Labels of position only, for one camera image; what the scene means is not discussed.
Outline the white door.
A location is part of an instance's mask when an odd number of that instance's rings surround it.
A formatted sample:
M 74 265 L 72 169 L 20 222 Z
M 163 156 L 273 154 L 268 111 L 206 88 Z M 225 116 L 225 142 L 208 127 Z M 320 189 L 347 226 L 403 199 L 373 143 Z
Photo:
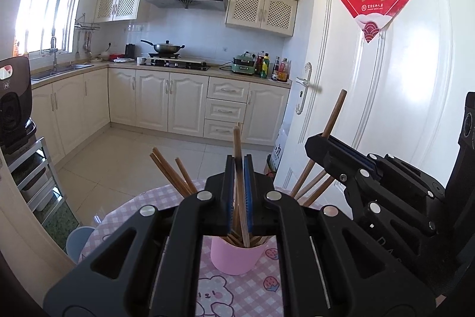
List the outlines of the white door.
M 370 42 L 341 0 L 313 0 L 305 61 L 312 78 L 292 119 L 275 183 L 291 189 L 341 90 L 333 135 L 363 154 L 392 154 L 447 183 L 474 89 L 474 0 L 409 0 Z

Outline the pink utensil holder cup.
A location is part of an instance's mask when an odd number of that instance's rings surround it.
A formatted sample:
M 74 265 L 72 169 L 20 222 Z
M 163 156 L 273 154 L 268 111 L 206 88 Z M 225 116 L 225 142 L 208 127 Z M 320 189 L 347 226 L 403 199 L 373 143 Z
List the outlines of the pink utensil holder cup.
M 210 259 L 216 269 L 222 273 L 238 276 L 251 271 L 257 265 L 265 249 L 265 245 L 253 248 L 236 247 L 219 236 L 213 236 Z

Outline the green bottle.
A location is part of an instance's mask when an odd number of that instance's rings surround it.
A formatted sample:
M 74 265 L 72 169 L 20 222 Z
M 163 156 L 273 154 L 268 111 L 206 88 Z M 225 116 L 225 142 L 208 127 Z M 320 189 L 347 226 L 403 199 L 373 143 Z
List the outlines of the green bottle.
M 261 72 L 260 72 L 261 78 L 266 79 L 268 77 L 269 66 L 270 66 L 269 54 L 265 53 L 265 55 L 262 58 L 262 66 L 261 66 Z

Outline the black air fryer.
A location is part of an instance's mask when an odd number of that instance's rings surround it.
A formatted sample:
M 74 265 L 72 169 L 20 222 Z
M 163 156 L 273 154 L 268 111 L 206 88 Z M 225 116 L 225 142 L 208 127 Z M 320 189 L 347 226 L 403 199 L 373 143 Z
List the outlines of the black air fryer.
M 31 70 L 26 56 L 1 61 L 0 87 L 1 147 L 12 153 L 26 138 L 26 124 L 31 118 Z

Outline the pink checkered tablecloth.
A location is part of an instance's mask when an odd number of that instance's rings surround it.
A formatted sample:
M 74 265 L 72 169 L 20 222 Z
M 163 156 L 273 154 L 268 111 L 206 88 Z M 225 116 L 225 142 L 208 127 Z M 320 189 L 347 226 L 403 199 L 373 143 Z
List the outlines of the pink checkered tablecloth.
M 111 211 L 91 234 L 83 260 L 139 208 L 158 210 L 183 200 L 172 185 L 157 187 Z M 278 249 L 274 237 L 249 249 L 217 236 L 205 236 L 200 256 L 196 316 L 282 316 L 284 314 Z

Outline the gas stove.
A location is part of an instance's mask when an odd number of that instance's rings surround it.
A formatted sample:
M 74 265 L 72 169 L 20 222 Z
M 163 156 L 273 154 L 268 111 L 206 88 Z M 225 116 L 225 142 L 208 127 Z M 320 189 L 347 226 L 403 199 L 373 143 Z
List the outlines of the gas stove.
M 155 67 L 169 67 L 169 68 L 179 68 L 187 70 L 197 70 L 197 71 L 207 71 L 209 66 L 204 61 L 197 61 L 193 59 L 180 59 L 180 58 L 162 58 L 162 57 L 151 57 L 146 59 L 144 64 L 145 66 L 155 66 Z

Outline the dark sauce bottle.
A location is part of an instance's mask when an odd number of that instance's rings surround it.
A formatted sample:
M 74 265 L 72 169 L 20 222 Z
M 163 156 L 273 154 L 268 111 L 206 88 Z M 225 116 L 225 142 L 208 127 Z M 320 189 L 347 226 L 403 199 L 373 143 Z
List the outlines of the dark sauce bottle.
M 278 80 L 279 61 L 280 61 L 280 58 L 278 56 L 276 56 L 275 61 L 274 61 L 273 70 L 272 70 L 272 73 L 271 73 L 271 79 L 273 81 Z

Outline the black wok on stove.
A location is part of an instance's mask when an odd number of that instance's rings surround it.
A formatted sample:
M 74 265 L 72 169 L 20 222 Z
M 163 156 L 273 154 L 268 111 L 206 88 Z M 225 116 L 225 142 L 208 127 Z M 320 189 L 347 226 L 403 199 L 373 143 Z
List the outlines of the black wok on stove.
M 148 40 L 141 40 L 150 46 L 152 46 L 156 53 L 160 56 L 173 56 L 177 54 L 181 49 L 185 48 L 184 45 L 174 45 L 171 44 L 168 40 L 165 43 L 153 43 Z

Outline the wooden chopstick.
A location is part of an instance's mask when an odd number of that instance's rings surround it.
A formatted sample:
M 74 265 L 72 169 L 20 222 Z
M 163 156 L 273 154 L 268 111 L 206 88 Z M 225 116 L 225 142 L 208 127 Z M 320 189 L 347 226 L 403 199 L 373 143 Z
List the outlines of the wooden chopstick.
M 295 199 L 296 193 L 305 186 L 303 184 L 306 182 L 316 163 L 322 160 L 324 147 L 328 144 L 328 138 L 331 132 L 333 131 L 333 127 L 336 124 L 337 118 L 339 117 L 339 114 L 345 102 L 346 95 L 346 90 L 343 89 L 340 91 L 339 96 L 337 98 L 337 102 L 333 107 L 333 111 L 330 114 L 323 133 L 308 138 L 305 145 L 305 150 L 308 154 L 309 161 L 307 162 L 307 165 L 303 168 L 303 172 L 300 174 L 297 183 L 292 188 L 292 198 Z
M 250 248 L 250 234 L 247 224 L 246 214 L 246 193 L 244 185 L 244 170 L 242 158 L 241 131 L 239 126 L 233 129 L 233 151 L 235 164 L 235 191 L 237 193 L 236 206 L 239 210 L 239 221 L 241 226 L 242 240 L 245 248 Z

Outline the kitchen faucet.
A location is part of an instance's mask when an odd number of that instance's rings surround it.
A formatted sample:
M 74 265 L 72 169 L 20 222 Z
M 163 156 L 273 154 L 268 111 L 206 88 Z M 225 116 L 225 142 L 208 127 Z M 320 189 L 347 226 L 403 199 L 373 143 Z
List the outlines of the kitchen faucet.
M 49 55 L 52 56 L 53 62 L 52 62 L 52 68 L 49 70 L 48 75 L 53 75 L 57 73 L 57 52 L 58 52 L 57 39 L 54 35 L 51 37 L 50 45 L 51 46 L 49 49 Z

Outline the blue stool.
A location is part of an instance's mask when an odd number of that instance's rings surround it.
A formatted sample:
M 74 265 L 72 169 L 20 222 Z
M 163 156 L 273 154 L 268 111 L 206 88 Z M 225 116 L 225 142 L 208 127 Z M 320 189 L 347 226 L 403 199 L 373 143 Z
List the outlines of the blue stool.
M 68 235 L 65 246 L 66 254 L 74 263 L 78 263 L 81 251 L 94 230 L 95 228 L 92 226 L 80 226 Z

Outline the black kettle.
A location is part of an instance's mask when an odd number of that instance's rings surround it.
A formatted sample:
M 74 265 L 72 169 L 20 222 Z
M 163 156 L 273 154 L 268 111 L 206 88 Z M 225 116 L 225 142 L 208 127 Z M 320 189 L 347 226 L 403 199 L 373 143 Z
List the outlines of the black kettle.
M 136 45 L 127 43 L 124 56 L 129 59 L 136 59 Z

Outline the metal storage rack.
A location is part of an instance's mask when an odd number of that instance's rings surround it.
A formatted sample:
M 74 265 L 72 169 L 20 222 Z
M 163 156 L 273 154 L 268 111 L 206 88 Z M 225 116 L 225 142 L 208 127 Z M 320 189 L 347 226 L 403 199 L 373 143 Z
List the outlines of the metal storage rack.
M 46 225 L 66 200 L 46 140 L 40 138 L 18 152 L 8 167 L 27 207 Z

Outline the lower kitchen cabinets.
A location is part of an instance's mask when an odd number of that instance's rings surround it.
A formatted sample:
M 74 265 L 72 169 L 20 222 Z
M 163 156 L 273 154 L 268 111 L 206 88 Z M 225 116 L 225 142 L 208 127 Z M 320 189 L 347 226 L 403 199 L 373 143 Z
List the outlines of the lower kitchen cabinets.
M 271 146 L 284 118 L 290 83 L 129 64 L 72 64 L 32 75 L 33 113 L 52 162 L 109 124 Z

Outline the green small appliance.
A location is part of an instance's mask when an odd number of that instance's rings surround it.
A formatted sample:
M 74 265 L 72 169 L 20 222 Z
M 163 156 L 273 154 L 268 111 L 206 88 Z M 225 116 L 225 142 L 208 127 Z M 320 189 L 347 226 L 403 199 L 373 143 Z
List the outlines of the green small appliance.
M 255 62 L 255 54 L 246 51 L 244 54 L 233 58 L 231 71 L 237 74 L 254 75 Z

